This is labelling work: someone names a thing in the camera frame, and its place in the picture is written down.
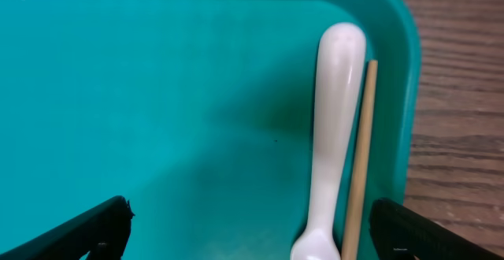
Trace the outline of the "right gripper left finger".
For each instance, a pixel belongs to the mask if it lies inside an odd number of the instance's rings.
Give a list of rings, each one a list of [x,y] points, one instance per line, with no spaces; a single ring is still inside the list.
[[[1,260],[121,260],[133,217],[130,202],[117,195],[2,253]]]

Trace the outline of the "wooden chopstick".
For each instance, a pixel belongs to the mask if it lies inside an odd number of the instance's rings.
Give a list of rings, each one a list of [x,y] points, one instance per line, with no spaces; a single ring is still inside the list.
[[[347,203],[346,223],[343,235],[342,260],[356,260],[361,232],[365,185],[369,164],[369,150],[372,136],[372,120],[376,94],[378,61],[371,60],[365,78],[365,88],[361,100],[357,143],[354,165]]]

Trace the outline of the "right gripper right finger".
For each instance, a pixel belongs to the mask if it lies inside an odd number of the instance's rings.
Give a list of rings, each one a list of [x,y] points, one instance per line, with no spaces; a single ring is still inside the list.
[[[369,224],[380,260],[503,260],[390,199],[373,202]]]

